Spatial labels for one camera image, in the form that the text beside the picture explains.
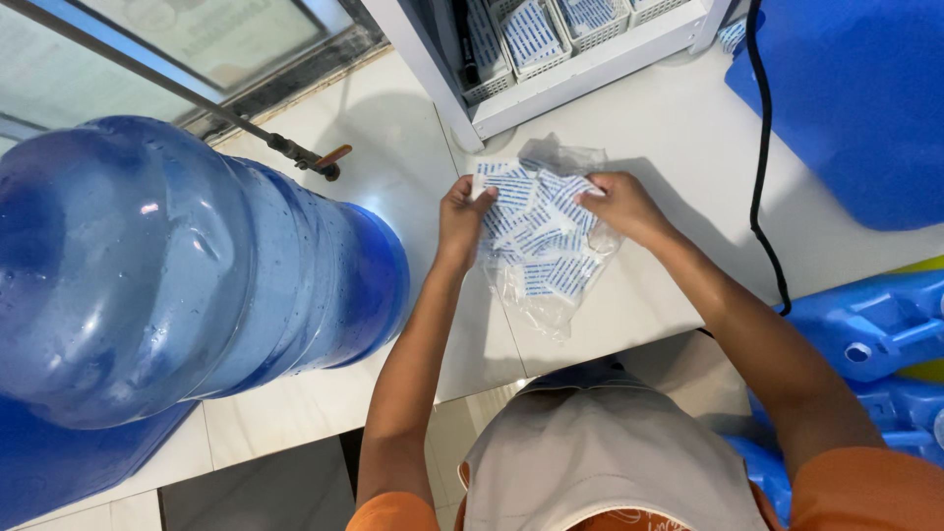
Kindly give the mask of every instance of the white tile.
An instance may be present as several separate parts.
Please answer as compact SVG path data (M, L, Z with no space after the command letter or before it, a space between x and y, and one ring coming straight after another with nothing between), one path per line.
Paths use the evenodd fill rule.
M151 458L123 483L99 492L74 504L56 509L23 524L32 525L71 514L96 505L121 500L177 481L213 471L210 443L203 404L198 404L190 415L171 434Z
M430 490L432 490L432 506L437 509L445 507L449 505L449 501L446 499L443 477L439 474L439 466L436 464L436 453L432 449L429 435L426 435L423 441L423 454L426 457L426 475L430 479Z
M319 153L341 144L354 147L341 161L343 173L335 182L295 169L248 135L227 141L220 150L269 164L319 194L377 213L406 249L415 300L436 249L439 199L458 176L435 108L400 56L376 60L266 126ZM363 426L391 347L348 368L303 373L207 401L214 465L225 467ZM465 279L449 335L437 400L524 376L501 304L484 275L474 270Z
M156 490L111 502L110 512L111 531L161 531Z
M505 404L512 399L514 394L524 388L531 380L532 378L522 378L514 384L502 385L465 397L465 405L468 407L469 417L475 427L476 436L481 435L481 432L485 430L485 426L505 407Z
M27 527L29 531L111 531L109 505L99 505Z
M513 157L550 133L564 146L606 149L608 169L643 181L666 216L725 271L777 302L770 263L748 214L760 120L725 84L730 56L712 49L683 66L652 65L486 141L488 157ZM461 173L477 156L447 136ZM795 297L944 253L944 225L877 232L854 223L774 136L761 224ZM508 310L530 376L644 344L700 325L662 266L625 243L574 317L563 343Z
M466 401L454 400L436 405L430 416L427 435L443 479L446 498L451 505L458 504L465 496L465 487L459 480L459 465L479 436Z
M447 505L436 509L436 521L439 523L441 531L452 531L456 525L456 514L459 512L459 504Z

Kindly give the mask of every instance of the wrist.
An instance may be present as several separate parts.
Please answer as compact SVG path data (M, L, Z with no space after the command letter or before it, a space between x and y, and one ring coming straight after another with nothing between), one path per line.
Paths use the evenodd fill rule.
M467 259L465 257L459 258L437 252L435 258L432 260L430 276L436 276L444 279L458 278L461 280L465 277L465 273L469 269L468 265L466 264L466 260Z

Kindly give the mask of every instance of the yellow object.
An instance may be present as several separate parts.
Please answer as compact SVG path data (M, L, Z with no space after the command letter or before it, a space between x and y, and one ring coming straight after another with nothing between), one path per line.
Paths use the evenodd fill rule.
M920 273L921 271L937 271L944 269L944 255L937 258L929 258L917 264L906 265L898 269L892 269L889 273Z
M889 273L920 273L921 271L936 271L944 269L944 256L929 258L917 264L906 265L898 269L888 271ZM927 382L940 382L944 384L944 359L932 360L910 367L902 368L895 372L899 376L909 378L918 378Z
M906 368L900 368L895 374L908 378L917 378L925 382L944 384L944 359L926 361Z

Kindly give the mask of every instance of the black cable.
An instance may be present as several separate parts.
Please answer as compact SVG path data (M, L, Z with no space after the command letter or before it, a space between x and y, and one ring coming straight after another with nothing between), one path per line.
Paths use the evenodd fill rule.
M757 13L760 12L761 0L750 0L750 9L748 10L748 21L745 39L747 39L748 55L750 56L750 66L754 70L754 76L757 77L757 88L761 93L761 149L757 157L757 179L754 181L754 197L750 201L750 230L764 247L770 264L773 266L774 275L777 276L777 290L780 291L780 297L784 300L784 309L780 311L781 316L785 316L793 309L793 303L790 301L790 294L786 289L786 278L784 269L780 266L780 260L777 253L767 240L767 236L757 222L757 215L761 210L761 195L764 193L764 177L767 175L767 153L770 151L770 125L773 121L773 109L770 102L770 85L767 82L767 71L764 70L764 64L761 61L761 54L757 51Z

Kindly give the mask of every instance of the clear plastic bag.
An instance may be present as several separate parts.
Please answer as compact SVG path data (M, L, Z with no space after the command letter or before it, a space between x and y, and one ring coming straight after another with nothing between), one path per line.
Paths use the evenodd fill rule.
M581 191L601 194L584 176L604 164L604 150L563 147L550 135L528 142L517 159L479 162L473 178L472 197L499 190L482 223L478 264L506 308L559 341L622 242L573 202Z

